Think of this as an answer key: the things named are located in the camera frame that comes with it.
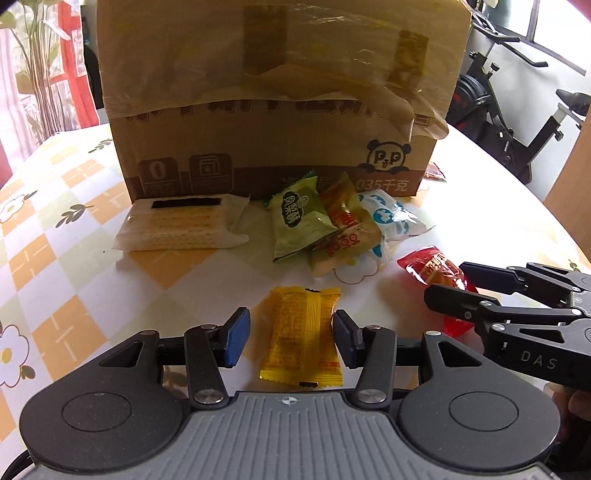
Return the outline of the person's right hand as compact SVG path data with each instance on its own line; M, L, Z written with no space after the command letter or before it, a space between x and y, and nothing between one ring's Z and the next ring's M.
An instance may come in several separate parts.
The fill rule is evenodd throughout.
M561 418L580 418L591 421L591 395L589 392L574 390L555 383L547 383L544 392L557 406Z

